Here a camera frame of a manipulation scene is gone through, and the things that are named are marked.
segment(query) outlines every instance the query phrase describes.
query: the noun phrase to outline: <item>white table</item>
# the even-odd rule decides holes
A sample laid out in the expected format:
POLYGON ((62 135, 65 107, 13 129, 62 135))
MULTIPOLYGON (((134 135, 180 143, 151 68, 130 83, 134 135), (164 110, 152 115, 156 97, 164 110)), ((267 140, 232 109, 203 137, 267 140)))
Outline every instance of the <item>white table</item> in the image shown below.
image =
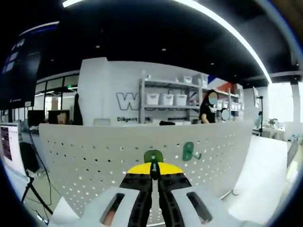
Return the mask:
POLYGON ((270 128, 270 127, 263 127, 263 132, 268 131, 269 132, 269 138, 273 138, 273 136, 276 134, 276 140, 284 140, 284 133, 285 128, 270 128))
MULTIPOLYGON (((285 185, 287 144, 252 136, 243 171, 234 192, 223 199, 230 214, 239 220, 264 224, 274 213, 285 185)), ((53 212, 49 227, 78 219, 62 197, 53 212)))

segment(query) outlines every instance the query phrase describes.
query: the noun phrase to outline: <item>potted plant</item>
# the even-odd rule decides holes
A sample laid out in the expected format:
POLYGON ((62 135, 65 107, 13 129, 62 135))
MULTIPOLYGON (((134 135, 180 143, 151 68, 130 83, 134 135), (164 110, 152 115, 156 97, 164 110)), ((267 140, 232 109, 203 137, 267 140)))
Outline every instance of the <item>potted plant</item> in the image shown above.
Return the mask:
POLYGON ((268 124, 269 124, 272 128, 274 128, 277 121, 278 121, 277 118, 269 119, 268 124))

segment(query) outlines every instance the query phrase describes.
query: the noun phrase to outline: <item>black shirt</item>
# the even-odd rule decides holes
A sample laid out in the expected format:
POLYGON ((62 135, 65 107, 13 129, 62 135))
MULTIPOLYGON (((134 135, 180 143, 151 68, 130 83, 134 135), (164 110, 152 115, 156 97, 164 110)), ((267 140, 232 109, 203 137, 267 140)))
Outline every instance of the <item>black shirt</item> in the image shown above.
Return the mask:
POLYGON ((199 120, 202 120, 201 117, 203 114, 206 114, 206 118, 207 118, 208 122, 215 123, 216 110, 210 104, 207 104, 207 103, 201 104, 199 120))

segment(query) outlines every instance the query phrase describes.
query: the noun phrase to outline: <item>black ceiling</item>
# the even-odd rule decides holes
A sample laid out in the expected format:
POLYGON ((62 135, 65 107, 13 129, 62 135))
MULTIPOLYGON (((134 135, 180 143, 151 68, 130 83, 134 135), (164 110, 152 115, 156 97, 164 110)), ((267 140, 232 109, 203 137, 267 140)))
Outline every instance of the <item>black ceiling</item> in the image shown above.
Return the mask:
MULTIPOLYGON (((297 69, 291 65, 283 36, 253 0, 199 2, 243 35, 269 73, 297 69)), ((180 66, 244 86, 247 86, 244 78, 262 75, 249 52, 222 26, 172 0, 85 0, 65 9, 60 0, 32 0, 15 7, 10 16, 15 22, 4 24, 7 37, 2 42, 1 62, 17 34, 43 23, 60 21, 45 47, 39 78, 78 70, 82 59, 101 56, 110 61, 180 66)), ((266 80, 254 80, 251 85, 266 85, 266 80)))

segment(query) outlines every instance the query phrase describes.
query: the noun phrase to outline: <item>white partition panel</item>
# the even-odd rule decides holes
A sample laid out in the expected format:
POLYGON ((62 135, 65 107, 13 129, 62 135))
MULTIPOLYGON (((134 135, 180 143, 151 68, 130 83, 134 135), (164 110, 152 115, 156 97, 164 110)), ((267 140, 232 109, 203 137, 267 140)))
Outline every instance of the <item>white partition panel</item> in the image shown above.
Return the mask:
MULTIPOLYGON (((119 186, 126 172, 144 162, 150 149, 164 162, 182 168, 192 185, 202 185, 218 198, 238 180, 251 138, 251 121, 185 126, 89 127, 40 124, 40 138, 59 192, 81 216, 85 204, 106 188, 119 186), (182 160, 183 146, 194 143, 200 160, 182 160)), ((157 183, 148 224, 163 222, 157 183)))

